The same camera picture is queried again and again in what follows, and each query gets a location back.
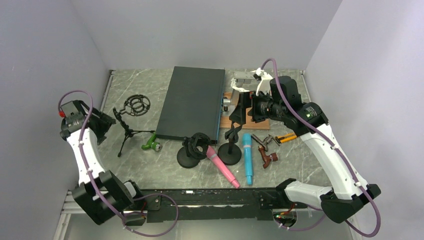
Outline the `black clip microphone stand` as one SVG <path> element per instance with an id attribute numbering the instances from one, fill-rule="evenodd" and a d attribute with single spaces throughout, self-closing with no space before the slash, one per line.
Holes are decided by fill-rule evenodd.
<path id="1" fill-rule="evenodd" d="M 228 142 L 222 144 L 218 149 L 217 155 L 227 166 L 236 165 L 242 157 L 241 149 L 237 146 L 237 142 L 239 141 L 238 133 L 242 127 L 242 125 L 235 127 L 235 122 L 232 121 L 230 129 L 224 134 L 224 138 Z"/>

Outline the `pink microphone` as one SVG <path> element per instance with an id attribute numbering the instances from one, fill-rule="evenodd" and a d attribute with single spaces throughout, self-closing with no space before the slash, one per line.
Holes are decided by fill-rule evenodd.
<path id="1" fill-rule="evenodd" d="M 233 187 L 236 189 L 240 187 L 240 183 L 236 177 L 228 169 L 228 167 L 224 164 L 224 162 L 220 159 L 216 151 L 211 146 L 208 146 L 207 148 L 206 157 L 218 168 L 218 170 Z"/>

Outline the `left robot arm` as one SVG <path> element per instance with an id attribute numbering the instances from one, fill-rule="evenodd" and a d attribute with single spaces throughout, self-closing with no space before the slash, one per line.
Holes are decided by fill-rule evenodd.
<path id="1" fill-rule="evenodd" d="M 97 224 L 101 225 L 115 213 L 129 208 L 139 209 L 144 196 L 136 184 L 122 182 L 101 162 L 98 145 L 116 120 L 89 106 L 82 100 L 63 103 L 59 107 L 62 117 L 60 136 L 71 146 L 78 167 L 78 186 L 72 190 L 74 201 Z"/>

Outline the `blue microphone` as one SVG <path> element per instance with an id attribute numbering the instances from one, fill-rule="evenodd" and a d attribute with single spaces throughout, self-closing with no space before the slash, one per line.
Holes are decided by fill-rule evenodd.
<path id="1" fill-rule="evenodd" d="M 244 169 L 247 184 L 253 184 L 253 163 L 252 163 L 252 139 L 249 133 L 244 133 L 242 136 Z"/>

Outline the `black shock mount stand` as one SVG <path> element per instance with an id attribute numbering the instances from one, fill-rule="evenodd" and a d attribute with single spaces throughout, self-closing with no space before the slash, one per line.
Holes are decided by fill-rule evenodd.
<path id="1" fill-rule="evenodd" d="M 208 147 L 211 139 L 202 132 L 197 132 L 193 136 L 185 136 L 182 141 L 182 148 L 179 149 L 176 159 L 178 164 L 185 169 L 196 167 L 200 160 L 207 157 Z"/>

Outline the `black tripod microphone stand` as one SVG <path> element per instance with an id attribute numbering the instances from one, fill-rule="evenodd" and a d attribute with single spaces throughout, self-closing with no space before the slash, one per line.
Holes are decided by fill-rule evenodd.
<path id="1" fill-rule="evenodd" d="M 133 94 L 129 96 L 123 103 L 123 107 L 120 110 L 117 110 L 116 107 L 112 109 L 113 114 L 116 120 L 124 129 L 124 139 L 122 141 L 120 150 L 117 154 L 117 157 L 122 156 L 122 150 L 126 141 L 136 134 L 140 133 L 154 133 L 154 130 L 134 130 L 123 120 L 123 115 L 129 115 L 131 117 L 140 117 L 145 115 L 151 107 L 150 99 L 143 94 Z"/>

